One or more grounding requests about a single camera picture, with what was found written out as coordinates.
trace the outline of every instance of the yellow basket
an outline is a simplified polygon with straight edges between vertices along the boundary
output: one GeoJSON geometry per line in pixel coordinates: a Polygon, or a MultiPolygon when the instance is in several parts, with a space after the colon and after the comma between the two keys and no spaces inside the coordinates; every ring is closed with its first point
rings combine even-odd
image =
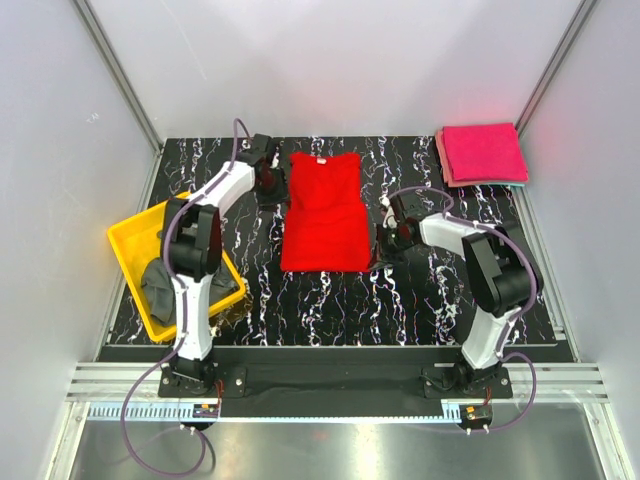
{"type": "MultiPolygon", "coordinates": [[[[181,193],[178,197],[185,198],[187,195],[189,193],[181,193]]],[[[109,242],[118,258],[124,278],[127,279],[127,284],[140,311],[140,316],[149,338],[154,342],[166,342],[176,336],[175,325],[164,327],[151,318],[149,303],[140,286],[140,280],[147,265],[151,260],[160,256],[158,232],[162,230],[166,203],[160,203],[120,223],[116,223],[107,231],[109,242]]],[[[247,293],[247,287],[242,277],[224,251],[222,252],[222,260],[227,264],[233,279],[238,284],[239,290],[211,305],[209,307],[209,317],[239,302],[247,293]]]]}

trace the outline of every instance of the black platform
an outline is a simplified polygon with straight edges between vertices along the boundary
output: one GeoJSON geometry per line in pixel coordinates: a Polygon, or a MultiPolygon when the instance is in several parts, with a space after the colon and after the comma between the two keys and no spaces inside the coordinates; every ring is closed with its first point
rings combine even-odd
{"type": "MultiPolygon", "coordinates": [[[[168,140],[149,206],[200,187],[229,159],[231,143],[228,138],[168,140]]],[[[453,213],[463,218],[496,223],[518,218],[506,188],[444,187],[432,137],[285,138],[280,161],[286,163],[294,151],[358,152],[362,198],[372,226],[381,220],[382,193],[424,184],[451,193],[453,213]]],[[[424,198],[440,209],[439,198],[424,198]]],[[[423,248],[408,253],[407,265],[375,273],[285,274],[280,270],[285,214],[285,207],[275,214],[259,213],[252,195],[229,210],[225,249],[247,280],[249,294],[218,316],[217,345],[452,345],[465,340],[474,307],[460,258],[423,248]]],[[[528,346],[556,343],[543,296],[518,323],[512,340],[528,346]]],[[[128,288],[108,344],[151,344],[128,288]]]]}

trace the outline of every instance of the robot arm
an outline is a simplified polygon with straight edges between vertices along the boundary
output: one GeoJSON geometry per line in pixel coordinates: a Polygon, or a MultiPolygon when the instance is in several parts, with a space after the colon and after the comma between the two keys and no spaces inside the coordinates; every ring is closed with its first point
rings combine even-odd
{"type": "MultiPolygon", "coordinates": [[[[477,309],[463,359],[451,381],[473,384],[487,380],[500,366],[510,322],[529,300],[529,274],[517,254],[494,235],[473,224],[456,223],[443,214],[427,215],[415,194],[393,197],[382,225],[376,226],[376,248],[371,268],[403,260],[402,252],[415,245],[444,248],[464,258],[477,309]]],[[[517,224],[489,226],[514,242],[534,273],[535,291],[542,275],[517,224]]]]}
{"type": "Polygon", "coordinates": [[[182,339],[185,323],[187,327],[184,342],[171,365],[177,375],[209,383],[207,368],[211,364],[213,340],[209,328],[209,290],[222,262],[220,219],[250,191],[255,192],[264,210],[288,200],[284,172],[272,168],[276,151],[277,143],[271,137],[257,134],[251,148],[239,152],[233,165],[225,162],[207,184],[215,188],[205,186],[187,199],[173,198],[167,202],[161,248],[170,242],[169,258],[177,277],[172,278],[178,332],[175,345],[182,339]],[[172,219],[194,198],[199,200],[180,218],[171,238],[167,238],[172,219]]]}

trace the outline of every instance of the gray wall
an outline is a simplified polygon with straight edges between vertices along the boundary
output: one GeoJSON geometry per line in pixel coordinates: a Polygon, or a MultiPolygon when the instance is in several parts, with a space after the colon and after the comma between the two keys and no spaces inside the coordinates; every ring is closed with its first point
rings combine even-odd
{"type": "Polygon", "coordinates": [[[529,187],[584,360],[640,472],[640,3],[600,2],[524,135],[529,187]]]}
{"type": "Polygon", "coordinates": [[[69,1],[0,13],[0,477],[42,478],[74,366],[118,271],[152,152],[69,1]]]}
{"type": "Polygon", "coordinates": [[[163,137],[515,121],[578,0],[91,0],[163,137]]]}

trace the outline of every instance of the pink towel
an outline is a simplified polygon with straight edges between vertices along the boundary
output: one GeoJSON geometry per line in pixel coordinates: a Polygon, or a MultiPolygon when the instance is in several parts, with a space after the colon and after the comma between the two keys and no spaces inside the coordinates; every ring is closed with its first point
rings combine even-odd
{"type": "Polygon", "coordinates": [[[524,186],[524,183],[518,182],[505,182],[503,180],[481,180],[481,181],[469,181],[469,182],[456,182],[451,180],[451,171],[449,168],[449,161],[447,159],[447,151],[444,148],[444,142],[442,141],[442,130],[436,132],[436,148],[438,149],[438,156],[440,157],[440,164],[442,165],[442,177],[445,183],[450,187],[469,187],[473,185],[511,185],[511,186],[524,186]]]}
{"type": "Polygon", "coordinates": [[[518,134],[511,123],[444,127],[442,143],[453,183],[529,180],[518,134]]]}

